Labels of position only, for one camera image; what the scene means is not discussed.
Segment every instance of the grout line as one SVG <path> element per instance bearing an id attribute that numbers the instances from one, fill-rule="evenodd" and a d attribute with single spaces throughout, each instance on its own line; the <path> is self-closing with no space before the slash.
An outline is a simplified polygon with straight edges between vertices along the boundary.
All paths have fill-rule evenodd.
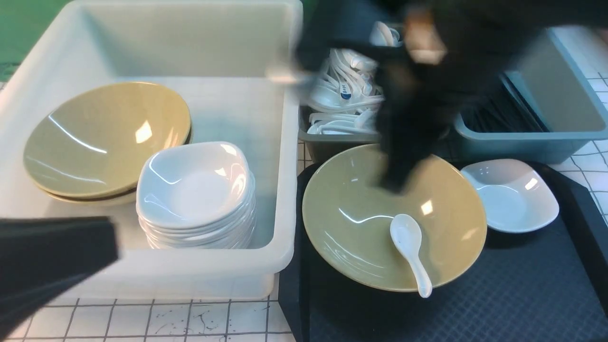
<path id="1" fill-rule="evenodd" d="M 110 331 L 110 323 L 112 322 L 112 313 L 114 312 L 114 308 L 116 307 L 116 302 L 118 301 L 118 299 L 114 300 L 114 305 L 112 305 L 112 308 L 110 309 L 110 317 L 108 318 L 108 326 L 106 327 L 106 333 L 105 336 L 108 336 L 108 332 Z"/>
<path id="2" fill-rule="evenodd" d="M 189 337 L 205 337 L 205 336 L 217 336 L 217 337 L 230 337 L 230 336 L 242 336 L 242 335 L 287 335 L 292 332 L 233 332 L 233 333 L 194 333 L 188 335 Z M 146 338 L 146 337 L 186 337 L 186 334 L 183 335 L 111 335 L 111 336 L 68 336 L 64 337 L 65 340 L 94 340 L 94 339 L 102 339 L 102 338 Z M 30 337 L 28 340 L 60 340 L 63 337 Z M 21 337 L 9 337 L 5 339 L 5 341 L 18 341 L 21 340 Z"/>
<path id="3" fill-rule="evenodd" d="M 26 338 L 27 338 L 27 333 L 30 332 L 30 327 L 32 326 L 32 322 L 34 322 L 34 316 L 36 314 L 32 315 L 32 317 L 30 317 L 30 321 L 29 323 L 27 323 L 27 329 L 26 329 L 26 333 L 23 335 L 23 342 L 25 342 Z"/>
<path id="4" fill-rule="evenodd" d="M 154 308 L 154 302 L 156 299 L 152 299 L 152 305 L 150 305 L 150 312 L 148 313 L 148 323 L 146 324 L 146 330 L 143 332 L 145 336 L 143 337 L 143 342 L 146 342 L 148 338 L 148 329 L 150 329 L 150 321 L 152 320 L 152 309 Z"/>
<path id="5" fill-rule="evenodd" d="M 80 301 L 80 298 L 76 299 L 76 305 L 78 305 L 78 302 Z M 74 314 L 76 313 L 76 308 L 78 308 L 77 306 L 74 306 L 74 309 L 72 310 L 72 315 L 70 316 L 70 321 L 67 324 L 67 329 L 66 329 L 66 334 L 63 335 L 63 340 L 66 340 L 67 337 L 67 332 L 70 331 L 70 326 L 72 325 L 72 320 L 74 319 Z"/>
<path id="6" fill-rule="evenodd" d="M 593 153 L 582 153 L 580 155 L 572 155 L 572 157 L 578 157 L 578 156 L 592 156 L 592 155 L 597 155 L 597 154 L 601 154 L 601 152 L 593 152 Z"/>
<path id="7" fill-rule="evenodd" d="M 268 321 L 270 317 L 270 295 L 268 295 L 268 300 L 266 301 L 266 336 L 264 338 L 264 342 L 268 342 Z"/>
<path id="8" fill-rule="evenodd" d="M 228 327 L 230 326 L 230 306 L 232 305 L 232 301 L 228 302 L 228 314 L 226 315 L 226 331 L 224 333 L 224 342 L 228 341 Z"/>
<path id="9" fill-rule="evenodd" d="M 598 151 L 599 151 L 598 144 L 596 144 L 596 143 L 595 143 L 595 141 L 592 141 L 592 143 L 594 144 L 595 148 L 597 148 L 597 149 L 598 149 Z M 599 155 L 600 155 L 600 157 L 602 157 L 602 160 L 604 160 L 604 164 L 605 164 L 605 165 L 608 167 L 608 161 L 606 161 L 606 157 L 604 156 L 604 154 L 603 154 L 603 153 L 600 151 L 600 152 L 599 152 Z M 599 207 L 599 208 L 598 208 L 598 209 L 599 209 L 599 212 L 600 212 L 600 213 L 602 213 L 602 215 L 606 215 L 606 214 L 608 214 L 608 213 L 604 212 L 604 208 L 602 208 L 602 205 L 601 205 L 601 203 L 599 202 L 599 200 L 597 201 L 597 203 L 598 203 L 598 207 Z"/>
<path id="10" fill-rule="evenodd" d="M 572 160 L 572 163 L 578 167 L 579 170 L 581 170 L 581 168 L 577 165 L 577 163 L 574 161 L 574 158 L 570 157 L 570 159 Z M 591 194 L 591 196 L 593 197 L 593 199 L 595 200 L 596 206 L 598 207 L 598 210 L 600 213 L 604 213 L 604 211 L 602 210 L 601 206 L 599 205 L 599 200 L 598 197 L 595 195 L 595 193 L 593 192 L 593 189 L 591 188 L 591 183 L 589 182 L 589 180 L 587 179 L 587 176 L 585 176 L 585 172 L 583 172 L 581 170 L 582 173 L 582 177 L 585 179 L 585 182 L 587 182 L 587 185 L 589 185 L 589 193 Z"/>
<path id="11" fill-rule="evenodd" d="M 271 302 L 277 302 L 278 299 L 271 299 Z M 264 303 L 264 301 L 223 301 L 223 302 L 195 302 L 194 304 L 228 304 L 228 303 Z M 190 302 L 176 302 L 176 303 L 157 303 L 156 306 L 162 305 L 188 305 Z M 83 304 L 83 305 L 46 305 L 45 307 L 108 307 L 108 306 L 149 306 L 150 303 L 133 303 L 133 304 Z"/>
<path id="12" fill-rule="evenodd" d="M 184 342 L 186 342 L 186 340 L 188 339 L 188 330 L 190 328 L 190 315 L 192 315 L 192 303 L 194 302 L 194 299 L 190 300 L 190 306 L 188 306 L 188 318 L 186 319 L 186 329 L 184 330 L 184 334 L 186 335 L 186 337 L 184 338 Z"/>

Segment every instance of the gray plastic tray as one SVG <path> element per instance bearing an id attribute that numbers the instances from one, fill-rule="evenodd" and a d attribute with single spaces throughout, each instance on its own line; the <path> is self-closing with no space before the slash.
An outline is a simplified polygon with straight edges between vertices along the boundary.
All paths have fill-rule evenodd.
<path id="1" fill-rule="evenodd" d="M 551 30 L 508 75 L 551 132 L 478 133 L 468 129 L 458 116 L 450 138 L 454 159 L 516 158 L 558 164 L 589 141 L 608 139 L 606 107 Z M 308 134 L 309 114 L 304 108 L 300 111 L 299 138 L 307 144 L 314 162 L 377 141 L 371 134 Z"/>

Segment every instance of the white tile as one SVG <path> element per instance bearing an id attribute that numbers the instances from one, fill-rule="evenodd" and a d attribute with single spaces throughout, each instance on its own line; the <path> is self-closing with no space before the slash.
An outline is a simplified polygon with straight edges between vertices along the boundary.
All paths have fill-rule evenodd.
<path id="1" fill-rule="evenodd" d="M 128 305 L 128 304 L 152 304 L 152 299 L 118 299 L 117 305 Z"/>
<path id="2" fill-rule="evenodd" d="M 608 191 L 608 173 L 585 172 L 585 177 L 593 191 Z"/>
<path id="3" fill-rule="evenodd" d="M 588 80 L 594 91 L 608 91 L 608 85 L 601 79 Z"/>
<path id="4" fill-rule="evenodd" d="M 553 164 L 553 165 L 551 165 L 551 167 L 557 171 L 580 171 L 581 170 L 578 168 L 578 166 L 576 166 L 574 164 L 574 161 L 572 161 L 572 158 L 566 159 L 561 164 Z"/>
<path id="5" fill-rule="evenodd" d="M 143 342 L 143 337 L 112 337 L 106 338 L 106 342 Z"/>
<path id="6" fill-rule="evenodd" d="M 591 66 L 579 66 L 582 72 L 582 75 L 586 78 L 586 79 L 596 79 L 598 77 L 600 77 L 599 72 L 595 71 L 595 69 L 593 69 L 593 67 Z"/>
<path id="7" fill-rule="evenodd" d="M 146 337 L 146 342 L 184 342 L 184 337 Z"/>
<path id="8" fill-rule="evenodd" d="M 277 302 L 271 302 L 268 309 L 268 331 L 269 332 L 290 332 L 289 324 L 281 306 Z"/>
<path id="9" fill-rule="evenodd" d="M 184 305 L 154 305 L 150 316 L 148 335 L 183 335 L 188 319 L 188 308 Z"/>
<path id="10" fill-rule="evenodd" d="M 107 298 L 80 298 L 78 305 L 114 305 L 116 299 Z"/>
<path id="11" fill-rule="evenodd" d="M 190 304 L 190 299 L 155 299 L 154 304 Z"/>
<path id="12" fill-rule="evenodd" d="M 599 205 L 598 199 L 596 198 L 595 194 L 591 194 L 591 198 L 595 202 L 595 206 L 598 207 L 599 212 L 602 212 L 602 207 Z"/>
<path id="13" fill-rule="evenodd" d="M 595 145 L 600 152 L 608 152 L 608 140 L 597 140 L 595 141 Z"/>
<path id="14" fill-rule="evenodd" d="M 228 336 L 226 342 L 266 342 L 266 334 L 258 333 L 255 335 L 232 335 Z"/>
<path id="15" fill-rule="evenodd" d="M 608 215 L 608 192 L 593 193 L 599 202 L 599 211 Z"/>
<path id="16" fill-rule="evenodd" d="M 103 338 L 70 338 L 66 342 L 103 342 Z"/>
<path id="17" fill-rule="evenodd" d="M 269 333 L 268 342 L 295 342 L 295 338 L 291 333 Z"/>
<path id="18" fill-rule="evenodd" d="M 217 303 L 228 303 L 230 300 L 226 299 L 226 298 L 194 298 L 192 299 L 192 303 L 193 304 L 197 304 L 197 303 L 211 303 L 211 304 L 217 304 Z"/>
<path id="19" fill-rule="evenodd" d="M 599 100 L 608 103 L 608 92 L 596 92 L 599 97 Z"/>
<path id="20" fill-rule="evenodd" d="M 68 336 L 105 336 L 110 319 L 110 306 L 77 307 Z"/>
<path id="21" fill-rule="evenodd" d="M 225 333 L 228 304 L 192 304 L 188 334 Z"/>
<path id="22" fill-rule="evenodd" d="M 587 180 L 585 180 L 585 176 L 582 174 L 582 172 L 580 171 L 576 171 L 576 172 L 562 172 L 564 174 L 564 176 L 570 178 L 573 181 L 576 181 L 578 184 L 586 187 L 587 189 L 589 189 L 589 184 L 587 183 Z"/>
<path id="23" fill-rule="evenodd" d="M 267 302 L 231 303 L 228 333 L 265 332 Z"/>
<path id="24" fill-rule="evenodd" d="M 278 273 L 274 275 L 274 285 L 272 286 L 272 292 L 270 294 L 270 300 L 276 301 L 278 300 Z"/>
<path id="25" fill-rule="evenodd" d="M 26 336 L 27 327 L 30 325 L 31 318 L 27 318 L 23 321 L 12 333 L 9 338 L 24 338 Z"/>
<path id="26" fill-rule="evenodd" d="M 595 147 L 595 144 L 590 141 L 585 146 L 581 147 L 580 150 L 576 151 L 575 155 L 590 155 L 592 153 L 598 153 L 598 149 Z"/>
<path id="27" fill-rule="evenodd" d="M 606 165 L 604 158 L 599 153 L 595 155 L 572 156 L 572 159 L 582 171 L 608 172 L 608 165 Z"/>
<path id="28" fill-rule="evenodd" d="M 48 303 L 47 306 L 58 306 L 58 305 L 74 306 L 74 305 L 76 305 L 76 301 L 78 301 L 78 298 L 68 298 L 68 297 L 59 296 L 59 297 L 53 299 L 50 303 Z"/>
<path id="29" fill-rule="evenodd" d="M 188 337 L 188 342 L 266 342 L 266 334 L 229 335 L 228 339 L 224 336 L 192 336 Z"/>
<path id="30" fill-rule="evenodd" d="M 43 307 L 32 320 L 27 337 L 64 337 L 73 307 Z"/>
<path id="31" fill-rule="evenodd" d="M 108 336 L 145 335 L 150 306 L 117 306 L 112 311 Z"/>
<path id="32" fill-rule="evenodd" d="M 188 342 L 226 342 L 226 338 L 224 336 L 188 336 Z"/>

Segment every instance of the white tiled counter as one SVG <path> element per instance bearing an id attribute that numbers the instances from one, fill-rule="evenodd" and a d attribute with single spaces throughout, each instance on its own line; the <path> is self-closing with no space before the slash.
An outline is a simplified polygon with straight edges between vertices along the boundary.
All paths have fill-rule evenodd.
<path id="1" fill-rule="evenodd" d="M 588 81 L 608 108 L 608 48 L 585 31 L 559 29 Z M 311 164 L 299 145 L 298 172 Z M 608 141 L 590 142 L 553 167 L 589 189 L 608 219 Z M 261 301 L 57 299 L 28 319 L 12 341 L 48 342 L 293 342 L 273 294 Z"/>

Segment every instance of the green wall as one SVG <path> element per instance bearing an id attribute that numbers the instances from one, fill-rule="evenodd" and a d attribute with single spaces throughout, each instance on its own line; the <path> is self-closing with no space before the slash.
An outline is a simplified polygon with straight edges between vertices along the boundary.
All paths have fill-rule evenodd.
<path id="1" fill-rule="evenodd" d="M 8 80 L 70 0 L 0 0 L 0 82 Z"/>

